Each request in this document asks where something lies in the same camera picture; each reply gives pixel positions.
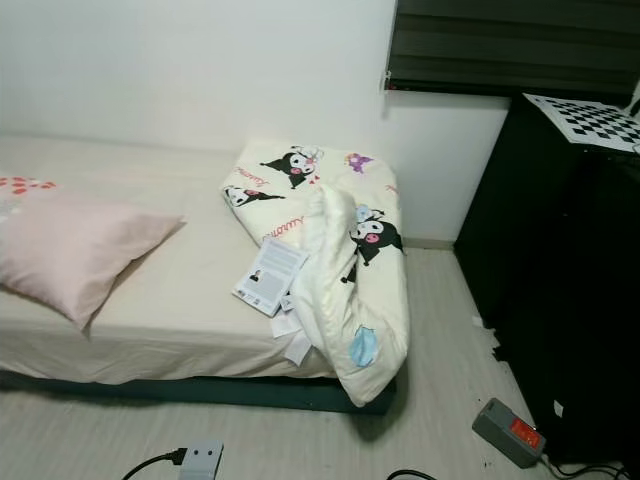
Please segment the bed frame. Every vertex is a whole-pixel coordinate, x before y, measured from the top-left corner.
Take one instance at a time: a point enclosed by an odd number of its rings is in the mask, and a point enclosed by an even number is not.
[[[351,403],[335,379],[289,377],[192,377],[182,380],[133,380],[121,385],[76,383],[0,371],[0,389],[165,402],[223,403],[341,413],[384,415],[397,391],[395,379],[363,408]]]

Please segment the beige bed sheet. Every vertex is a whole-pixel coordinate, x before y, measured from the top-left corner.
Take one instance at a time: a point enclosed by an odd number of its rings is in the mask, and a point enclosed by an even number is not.
[[[0,289],[0,369],[118,384],[207,376],[333,376],[312,350],[286,358],[268,317],[229,292],[257,247],[217,186],[234,155],[0,137],[0,168],[185,215],[186,224],[119,277],[89,327]]]

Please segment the pink pillow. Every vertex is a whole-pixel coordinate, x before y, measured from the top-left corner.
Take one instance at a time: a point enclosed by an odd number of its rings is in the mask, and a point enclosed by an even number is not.
[[[22,183],[16,178],[22,177],[0,175],[0,283],[51,305],[80,328],[107,299],[116,276],[180,221],[67,193],[50,182],[24,179],[26,185],[16,187]]]

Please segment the light wooden floor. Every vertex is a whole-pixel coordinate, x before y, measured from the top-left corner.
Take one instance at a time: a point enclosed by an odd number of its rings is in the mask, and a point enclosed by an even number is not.
[[[409,249],[407,268],[412,345],[386,417],[1,393],[0,478],[118,480],[202,438],[225,444],[220,480],[384,480],[398,468],[438,480],[553,478],[543,465],[520,470],[471,430],[493,396],[531,419],[509,368],[491,356],[493,336],[472,324],[475,307],[453,254]],[[134,478],[177,475],[164,462]]]

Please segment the cartoon print blanket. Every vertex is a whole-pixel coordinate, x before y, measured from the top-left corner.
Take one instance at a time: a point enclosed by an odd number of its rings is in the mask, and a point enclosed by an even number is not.
[[[251,143],[222,195],[258,245],[310,256],[291,287],[314,347],[351,401],[373,400],[406,358],[409,315],[395,176],[359,153]]]

